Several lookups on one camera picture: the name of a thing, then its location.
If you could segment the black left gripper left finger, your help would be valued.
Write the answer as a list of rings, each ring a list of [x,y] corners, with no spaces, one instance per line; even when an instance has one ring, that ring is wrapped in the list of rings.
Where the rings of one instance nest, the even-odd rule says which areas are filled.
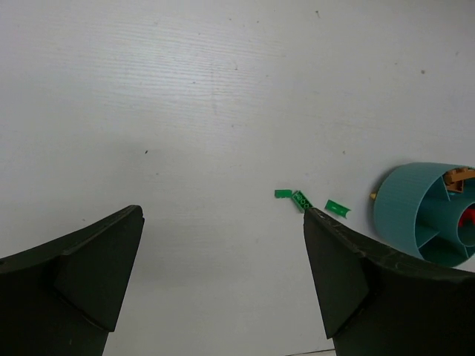
[[[130,205],[1,259],[2,355],[102,355],[114,332],[143,232]]]

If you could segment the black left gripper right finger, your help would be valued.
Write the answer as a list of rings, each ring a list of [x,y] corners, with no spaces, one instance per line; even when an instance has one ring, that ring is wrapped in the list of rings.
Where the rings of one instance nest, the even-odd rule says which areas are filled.
[[[304,239],[337,355],[472,355],[474,274],[417,259],[316,208]]]

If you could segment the green curved lego tile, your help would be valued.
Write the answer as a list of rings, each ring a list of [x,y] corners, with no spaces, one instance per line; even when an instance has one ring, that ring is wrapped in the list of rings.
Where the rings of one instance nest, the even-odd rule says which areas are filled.
[[[344,219],[347,218],[348,213],[350,212],[350,209],[347,208],[344,205],[341,205],[333,200],[327,200],[327,203],[324,207],[324,209],[334,215],[337,215],[339,217],[343,217]]]

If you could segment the green two-stud lego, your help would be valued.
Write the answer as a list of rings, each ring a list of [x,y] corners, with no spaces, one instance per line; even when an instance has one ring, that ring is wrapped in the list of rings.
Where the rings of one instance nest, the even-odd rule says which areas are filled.
[[[295,191],[291,196],[291,200],[302,214],[304,214],[309,208],[313,208],[312,203],[307,199],[302,191]]]

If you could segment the red round printed lego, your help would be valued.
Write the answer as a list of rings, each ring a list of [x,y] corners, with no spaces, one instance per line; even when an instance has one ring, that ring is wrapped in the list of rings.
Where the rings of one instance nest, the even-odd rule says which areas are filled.
[[[475,225],[475,209],[474,208],[467,208],[462,213],[458,226],[463,227],[467,225]]]

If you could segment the small green lego plate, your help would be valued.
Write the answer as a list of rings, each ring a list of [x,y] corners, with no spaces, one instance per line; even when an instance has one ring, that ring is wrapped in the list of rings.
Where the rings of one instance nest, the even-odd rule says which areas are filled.
[[[286,199],[292,197],[291,189],[276,189],[274,191],[274,196],[276,199]]]

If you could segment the brown lego plate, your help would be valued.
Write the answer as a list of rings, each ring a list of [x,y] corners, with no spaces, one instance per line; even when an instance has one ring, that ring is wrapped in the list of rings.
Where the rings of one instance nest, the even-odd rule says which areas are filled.
[[[446,171],[443,175],[445,187],[449,192],[462,193],[465,181],[474,178],[474,169],[469,167],[459,167]]]

